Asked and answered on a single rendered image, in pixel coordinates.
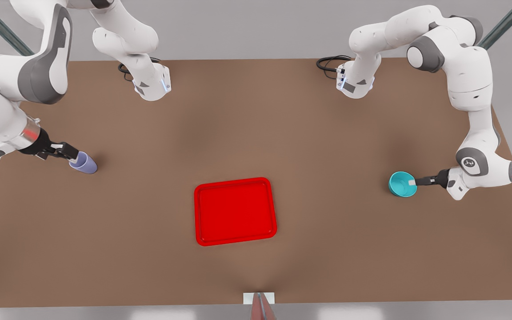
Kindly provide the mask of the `teal bowl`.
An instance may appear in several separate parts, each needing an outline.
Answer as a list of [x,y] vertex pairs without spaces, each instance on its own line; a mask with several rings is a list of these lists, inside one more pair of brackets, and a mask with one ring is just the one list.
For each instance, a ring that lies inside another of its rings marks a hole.
[[408,172],[394,172],[388,181],[388,188],[390,192],[401,198],[408,198],[413,196],[418,190],[418,186],[410,186],[408,184],[409,180],[414,180],[415,178],[409,174]]

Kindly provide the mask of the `lavender cup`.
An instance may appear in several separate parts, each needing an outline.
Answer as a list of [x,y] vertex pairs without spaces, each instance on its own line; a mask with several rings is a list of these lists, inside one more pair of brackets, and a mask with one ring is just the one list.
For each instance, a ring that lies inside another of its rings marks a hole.
[[79,151],[76,160],[69,161],[71,168],[85,174],[93,174],[97,171],[97,164],[85,152]]

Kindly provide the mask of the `red tray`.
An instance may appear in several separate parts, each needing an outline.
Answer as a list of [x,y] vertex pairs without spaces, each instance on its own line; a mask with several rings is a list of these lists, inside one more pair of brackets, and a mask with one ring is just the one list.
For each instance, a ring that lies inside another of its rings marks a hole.
[[201,246],[268,239],[278,231],[267,178],[201,184],[193,199],[196,241]]

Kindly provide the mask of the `silver frame post with foot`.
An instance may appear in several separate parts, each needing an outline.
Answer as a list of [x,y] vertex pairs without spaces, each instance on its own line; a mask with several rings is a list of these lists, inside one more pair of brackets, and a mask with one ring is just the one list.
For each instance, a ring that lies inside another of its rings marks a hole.
[[250,320],[277,320],[272,305],[276,303],[275,293],[243,293],[243,304],[250,304]]

